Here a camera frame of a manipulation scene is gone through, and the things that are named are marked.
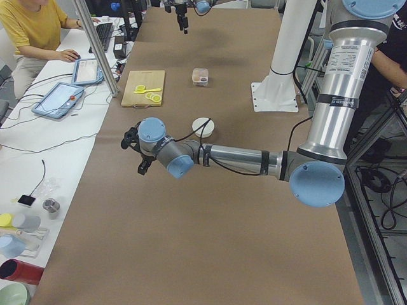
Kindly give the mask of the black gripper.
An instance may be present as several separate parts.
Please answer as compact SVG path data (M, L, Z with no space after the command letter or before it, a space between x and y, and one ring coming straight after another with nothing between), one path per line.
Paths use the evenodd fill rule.
M151 166L151 163L156 161L156 158L150 153L140 149L140 155L142 157L142 162L137 168L137 173L140 175L145 175L148 171L148 168Z

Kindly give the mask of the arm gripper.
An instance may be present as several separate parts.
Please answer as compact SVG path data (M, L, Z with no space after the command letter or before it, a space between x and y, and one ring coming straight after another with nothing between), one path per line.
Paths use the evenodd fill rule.
M174 7L177 15L177 22L179 24L179 30L183 31L184 34L188 33L188 17L186 16L188 12L188 1L187 0L175 0Z

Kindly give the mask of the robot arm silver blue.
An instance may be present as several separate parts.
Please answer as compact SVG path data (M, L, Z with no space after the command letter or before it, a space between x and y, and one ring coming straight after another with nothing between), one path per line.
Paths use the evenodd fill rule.
M145 174L159 161L175 178L193 165L217 164L248 176L273 175L287 181L300 202L311 207L336 203L345 189L343 146L374 48L383 42L403 1L328 1L326 33L333 47L311 118L306 141L295 151L269 152L175 140L162 120L137 125L137 171Z

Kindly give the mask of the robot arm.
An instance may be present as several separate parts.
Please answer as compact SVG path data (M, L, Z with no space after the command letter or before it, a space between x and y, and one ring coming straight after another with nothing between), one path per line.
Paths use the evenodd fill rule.
M162 1L165 11L171 13L175 8L177 22L180 31L188 33L188 3L192 3L193 9L199 15L205 15L215 5L216 1ZM139 147L143 154L142 163L138 167L138 172L144 175L153 161L158 160L167 171L175 178L182 177L195 164L194 150L192 156L186 152L181 144L178 144L173 137L167 134L166 127L162 120L154 117L141 121L137 134L139 136Z

